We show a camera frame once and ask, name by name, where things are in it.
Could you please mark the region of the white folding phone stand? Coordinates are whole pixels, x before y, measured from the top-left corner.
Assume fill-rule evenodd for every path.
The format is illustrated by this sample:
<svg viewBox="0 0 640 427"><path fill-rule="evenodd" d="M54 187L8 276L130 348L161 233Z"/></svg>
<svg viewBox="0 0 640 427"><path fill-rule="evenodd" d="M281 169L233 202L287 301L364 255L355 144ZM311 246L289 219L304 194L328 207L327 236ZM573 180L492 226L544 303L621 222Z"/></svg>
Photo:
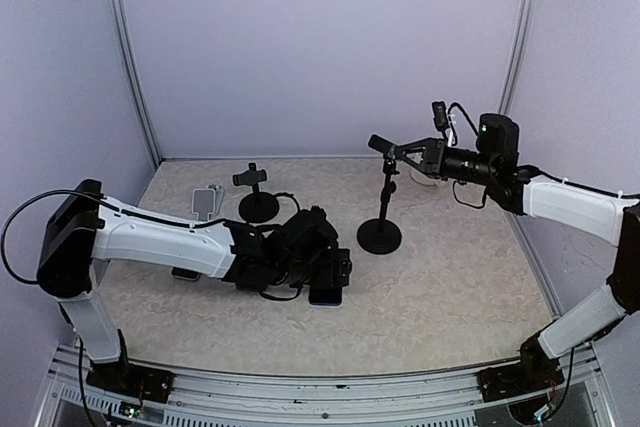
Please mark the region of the white folding phone stand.
<svg viewBox="0 0 640 427"><path fill-rule="evenodd" d="M216 217L224 197L222 185L211 184L193 190L191 212L198 222L206 222Z"/></svg>

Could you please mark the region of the left aluminium corner post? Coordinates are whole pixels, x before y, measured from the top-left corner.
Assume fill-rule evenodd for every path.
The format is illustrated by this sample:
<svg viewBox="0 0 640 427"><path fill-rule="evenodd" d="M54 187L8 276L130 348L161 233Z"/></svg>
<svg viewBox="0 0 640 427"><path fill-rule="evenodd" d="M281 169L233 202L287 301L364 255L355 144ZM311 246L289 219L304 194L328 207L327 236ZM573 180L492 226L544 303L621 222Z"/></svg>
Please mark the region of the left aluminium corner post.
<svg viewBox="0 0 640 427"><path fill-rule="evenodd" d="M127 25L124 0L109 0L109 3L114 21L118 50L124 67L128 90L133 102L134 113L141 129L143 143L149 160L153 168L157 170L164 158L161 154L161 149L159 147L142 89L133 44Z"/></svg>

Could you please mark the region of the aluminium front rail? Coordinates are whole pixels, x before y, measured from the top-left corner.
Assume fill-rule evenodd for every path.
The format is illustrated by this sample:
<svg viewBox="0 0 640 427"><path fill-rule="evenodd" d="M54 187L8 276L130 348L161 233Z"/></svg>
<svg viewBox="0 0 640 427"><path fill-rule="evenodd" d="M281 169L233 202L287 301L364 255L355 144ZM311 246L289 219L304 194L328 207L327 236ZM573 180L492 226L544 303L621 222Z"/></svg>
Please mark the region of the aluminium front rail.
<svg viewBox="0 0 640 427"><path fill-rule="evenodd" d="M373 376L297 377L171 368L164 402L80 384L77 348L57 348L31 426L515 426L556 408L543 426L615 426L618 421L595 353L560 361L569 385L491 400L485 365Z"/></svg>

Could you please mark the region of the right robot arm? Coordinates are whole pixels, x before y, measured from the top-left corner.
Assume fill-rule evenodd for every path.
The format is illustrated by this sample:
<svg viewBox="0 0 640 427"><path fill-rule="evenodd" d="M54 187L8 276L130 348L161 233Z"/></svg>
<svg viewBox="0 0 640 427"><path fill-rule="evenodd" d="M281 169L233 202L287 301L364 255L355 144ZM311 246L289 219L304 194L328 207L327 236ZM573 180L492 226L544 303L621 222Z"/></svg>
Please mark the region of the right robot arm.
<svg viewBox="0 0 640 427"><path fill-rule="evenodd" d="M511 380L523 391L535 389L551 371L549 359L622 321L639 310L639 198L606 193L521 165L519 127L509 117L481 116L474 150L444 139L425 138L380 148L426 177L477 184L504 211L563 225L615 248L612 272L604 284L544 328L533 339L539 352L513 366Z"/></svg>

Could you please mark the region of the blue phone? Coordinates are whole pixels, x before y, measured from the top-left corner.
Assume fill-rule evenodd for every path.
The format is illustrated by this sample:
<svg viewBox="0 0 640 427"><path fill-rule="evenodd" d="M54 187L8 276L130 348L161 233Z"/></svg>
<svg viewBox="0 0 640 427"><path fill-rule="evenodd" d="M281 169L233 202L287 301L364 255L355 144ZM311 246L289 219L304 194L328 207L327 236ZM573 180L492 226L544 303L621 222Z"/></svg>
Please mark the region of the blue phone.
<svg viewBox="0 0 640 427"><path fill-rule="evenodd" d="M339 307L342 305L342 287L310 287L308 301L316 307Z"/></svg>

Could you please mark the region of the short black phone stand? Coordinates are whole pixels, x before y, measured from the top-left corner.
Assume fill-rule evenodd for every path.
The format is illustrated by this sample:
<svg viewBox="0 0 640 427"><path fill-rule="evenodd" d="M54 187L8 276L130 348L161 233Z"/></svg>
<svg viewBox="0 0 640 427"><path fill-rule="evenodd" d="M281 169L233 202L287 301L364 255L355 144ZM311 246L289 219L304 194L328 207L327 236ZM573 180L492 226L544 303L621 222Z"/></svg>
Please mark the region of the short black phone stand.
<svg viewBox="0 0 640 427"><path fill-rule="evenodd" d="M279 213L279 201L274 194L260 190L260 184L267 180L265 169L258 169L254 162L248 164L246 171L232 176L235 187L250 187L252 192L246 195L238 206L240 217L248 223L265 223Z"/></svg>

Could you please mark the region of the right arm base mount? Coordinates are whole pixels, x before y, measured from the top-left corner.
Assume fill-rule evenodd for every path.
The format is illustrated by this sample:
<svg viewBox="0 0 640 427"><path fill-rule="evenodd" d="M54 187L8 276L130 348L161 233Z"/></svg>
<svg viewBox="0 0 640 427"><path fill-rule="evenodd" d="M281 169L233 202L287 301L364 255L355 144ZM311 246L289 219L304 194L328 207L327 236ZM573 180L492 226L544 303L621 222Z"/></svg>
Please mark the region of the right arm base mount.
<svg viewBox="0 0 640 427"><path fill-rule="evenodd" d="M565 381L557 359L523 357L517 363L481 370L477 374L482 399L493 402L548 389Z"/></svg>

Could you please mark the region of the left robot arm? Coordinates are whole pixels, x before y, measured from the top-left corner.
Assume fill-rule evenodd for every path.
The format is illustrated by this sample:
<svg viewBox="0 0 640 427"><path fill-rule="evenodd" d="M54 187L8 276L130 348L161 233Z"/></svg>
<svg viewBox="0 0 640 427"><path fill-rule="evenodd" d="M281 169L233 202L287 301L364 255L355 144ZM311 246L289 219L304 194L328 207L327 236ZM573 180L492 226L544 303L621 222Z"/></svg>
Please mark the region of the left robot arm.
<svg viewBox="0 0 640 427"><path fill-rule="evenodd" d="M124 260L185 270L272 300L272 287L287 285L308 293L313 305L338 306L352 272L350 252L326 212L298 210L283 224L253 225L218 218L196 222L160 214L107 196L94 179L74 189L36 195L5 220L1 236L33 204L55 196L63 202L49 218L34 278L1 262L17 282L53 297L83 342L94 369L121 392L140 381L128 360L126 342L94 286L96 260Z"/></svg>

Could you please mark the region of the aluminium corner post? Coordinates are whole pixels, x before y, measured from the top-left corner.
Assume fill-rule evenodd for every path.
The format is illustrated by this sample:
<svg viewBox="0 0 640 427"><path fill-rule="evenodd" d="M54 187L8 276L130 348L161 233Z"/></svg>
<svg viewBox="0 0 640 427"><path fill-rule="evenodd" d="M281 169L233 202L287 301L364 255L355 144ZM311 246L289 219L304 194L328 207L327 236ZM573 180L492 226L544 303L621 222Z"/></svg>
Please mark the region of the aluminium corner post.
<svg viewBox="0 0 640 427"><path fill-rule="evenodd" d="M498 107L498 112L502 115L509 115L513 107L518 80L525 58L535 2L536 0L520 0L512 47Z"/></svg>
<svg viewBox="0 0 640 427"><path fill-rule="evenodd" d="M142 89L133 44L127 25L124 0L109 0L109 3L114 21L118 50L124 67L128 90L133 102L134 113L141 129L143 143L149 160L153 168L157 170L164 158L161 154L161 149L159 147Z"/></svg>

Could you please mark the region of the cream mug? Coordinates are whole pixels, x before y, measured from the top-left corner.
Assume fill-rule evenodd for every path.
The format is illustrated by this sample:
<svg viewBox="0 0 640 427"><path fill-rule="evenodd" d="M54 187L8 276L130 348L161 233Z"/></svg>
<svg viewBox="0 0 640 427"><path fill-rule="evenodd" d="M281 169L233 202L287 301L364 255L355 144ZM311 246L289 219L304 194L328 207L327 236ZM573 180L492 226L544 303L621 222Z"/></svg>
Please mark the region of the cream mug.
<svg viewBox="0 0 640 427"><path fill-rule="evenodd" d="M447 181L427 177L416 169L410 170L410 177L414 182L425 187L444 188L448 184Z"/></svg>

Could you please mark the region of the right aluminium corner post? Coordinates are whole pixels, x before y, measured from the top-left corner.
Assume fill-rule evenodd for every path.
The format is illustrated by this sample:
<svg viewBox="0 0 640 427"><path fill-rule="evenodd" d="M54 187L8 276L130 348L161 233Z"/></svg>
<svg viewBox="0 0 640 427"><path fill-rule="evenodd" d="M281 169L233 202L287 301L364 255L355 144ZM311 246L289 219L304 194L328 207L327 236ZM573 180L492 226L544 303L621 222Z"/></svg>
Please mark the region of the right aluminium corner post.
<svg viewBox="0 0 640 427"><path fill-rule="evenodd" d="M525 58L535 2L536 0L520 0L512 47L498 107L498 112L502 115L509 115L513 107L518 80Z"/></svg>

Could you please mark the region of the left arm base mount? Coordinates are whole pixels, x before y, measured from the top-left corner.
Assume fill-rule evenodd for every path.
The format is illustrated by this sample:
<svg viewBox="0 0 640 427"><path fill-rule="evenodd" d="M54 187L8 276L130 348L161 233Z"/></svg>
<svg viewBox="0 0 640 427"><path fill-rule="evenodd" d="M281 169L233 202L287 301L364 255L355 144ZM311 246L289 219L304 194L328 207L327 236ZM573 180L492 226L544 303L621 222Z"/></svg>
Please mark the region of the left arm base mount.
<svg viewBox="0 0 640 427"><path fill-rule="evenodd" d="M137 364L96 364L87 374L91 387L104 391L166 404L173 386L174 374L170 371Z"/></svg>

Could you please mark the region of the tall black phone stand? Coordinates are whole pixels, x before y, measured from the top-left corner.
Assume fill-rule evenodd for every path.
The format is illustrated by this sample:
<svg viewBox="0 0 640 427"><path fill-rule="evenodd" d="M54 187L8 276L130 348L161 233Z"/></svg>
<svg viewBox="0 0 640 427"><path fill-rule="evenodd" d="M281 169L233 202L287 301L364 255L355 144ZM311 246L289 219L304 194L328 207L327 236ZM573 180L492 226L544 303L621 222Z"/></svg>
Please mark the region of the tall black phone stand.
<svg viewBox="0 0 640 427"><path fill-rule="evenodd" d="M393 177L399 174L393 157L393 144L372 134L368 146L383 155L384 183L380 194L380 208L377 218L363 222L357 230L357 242L366 252L373 255L387 255L396 251L401 244L402 234L399 227L387 218L389 203L397 186Z"/></svg>

